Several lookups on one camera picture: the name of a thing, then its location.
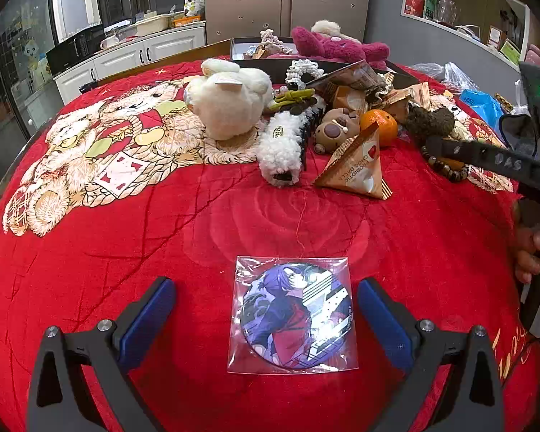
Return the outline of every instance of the orange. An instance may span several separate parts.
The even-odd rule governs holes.
[[[364,112],[360,117],[360,129],[366,129],[373,122],[378,124],[380,133],[380,147],[386,147],[392,144],[392,141],[398,136],[398,123],[392,115],[378,109]]]

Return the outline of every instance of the anime badge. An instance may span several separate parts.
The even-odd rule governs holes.
[[[252,282],[240,325],[264,359],[288,369],[311,368],[344,346],[352,327],[350,295],[325,268],[276,265]]]

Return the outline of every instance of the white cabinet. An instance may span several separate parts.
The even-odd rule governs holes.
[[[94,66],[98,79],[135,68],[144,63],[146,63],[146,55],[142,42],[116,48],[94,58]]]
[[[80,95],[80,86],[98,79],[93,61],[78,65],[56,78],[56,85],[64,105]]]
[[[205,43],[204,28],[194,27],[146,39],[144,51],[146,59],[155,62],[182,51],[202,47]]]
[[[80,87],[147,63],[196,49],[206,44],[204,24],[188,29],[170,29],[111,48],[56,76],[56,85],[66,105],[80,95]]]

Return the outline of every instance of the blue plastic bag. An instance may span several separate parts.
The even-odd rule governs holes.
[[[480,115],[480,118],[500,137],[498,119],[502,116],[503,112],[500,104],[490,94],[465,89],[460,95],[460,100],[473,108]]]

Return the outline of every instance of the blue gripper pad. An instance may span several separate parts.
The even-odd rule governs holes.
[[[113,344],[123,372],[141,364],[175,301],[174,282],[162,276],[154,281],[139,301],[130,303],[120,314],[116,320]]]
[[[392,365],[408,374],[419,344],[416,319],[403,305],[392,301],[374,278],[358,284],[358,306]]]

